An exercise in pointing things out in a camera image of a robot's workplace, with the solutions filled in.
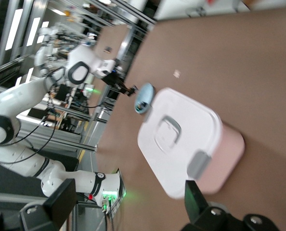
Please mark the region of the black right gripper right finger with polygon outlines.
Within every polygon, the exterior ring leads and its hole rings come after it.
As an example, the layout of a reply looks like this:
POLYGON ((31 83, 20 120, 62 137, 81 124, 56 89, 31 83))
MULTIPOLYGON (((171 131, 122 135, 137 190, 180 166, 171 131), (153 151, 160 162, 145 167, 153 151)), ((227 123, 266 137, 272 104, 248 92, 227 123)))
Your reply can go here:
POLYGON ((277 231, 269 218, 247 214, 242 220, 232 216, 218 205, 209 204, 193 180, 185 182, 184 203, 190 222, 183 231, 277 231))

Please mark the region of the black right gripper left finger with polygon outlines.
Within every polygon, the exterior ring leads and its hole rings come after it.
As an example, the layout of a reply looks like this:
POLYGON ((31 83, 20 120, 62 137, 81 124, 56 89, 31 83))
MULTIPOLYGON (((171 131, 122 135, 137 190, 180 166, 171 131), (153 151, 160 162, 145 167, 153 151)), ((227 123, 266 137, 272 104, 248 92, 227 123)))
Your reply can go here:
POLYGON ((46 200, 30 202, 7 218, 0 211, 0 231, 58 231, 75 205, 75 180, 66 179, 46 200))

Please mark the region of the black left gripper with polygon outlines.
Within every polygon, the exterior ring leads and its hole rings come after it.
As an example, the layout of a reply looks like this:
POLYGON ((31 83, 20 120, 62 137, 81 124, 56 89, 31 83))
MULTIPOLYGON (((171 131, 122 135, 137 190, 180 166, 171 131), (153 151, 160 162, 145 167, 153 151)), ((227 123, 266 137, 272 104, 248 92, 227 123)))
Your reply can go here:
POLYGON ((117 72, 111 72, 102 78, 102 81, 111 87, 121 88, 121 93, 130 97, 133 94, 132 87, 127 87, 117 72))

